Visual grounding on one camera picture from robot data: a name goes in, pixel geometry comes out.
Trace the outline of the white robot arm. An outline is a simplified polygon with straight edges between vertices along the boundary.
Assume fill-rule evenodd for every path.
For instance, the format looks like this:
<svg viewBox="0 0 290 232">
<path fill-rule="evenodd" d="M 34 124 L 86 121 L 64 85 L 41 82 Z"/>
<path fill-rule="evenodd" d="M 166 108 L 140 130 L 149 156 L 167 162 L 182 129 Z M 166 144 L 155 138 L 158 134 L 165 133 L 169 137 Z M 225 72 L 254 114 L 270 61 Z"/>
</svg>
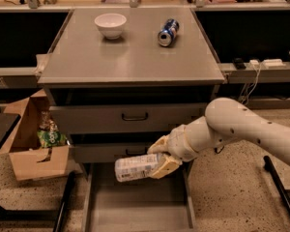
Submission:
<svg viewBox="0 0 290 232">
<path fill-rule="evenodd" d="M 266 120 L 228 98 L 211 101 L 204 117 L 185 126 L 185 137 L 195 152 L 246 140 L 290 166 L 290 128 Z"/>
</svg>

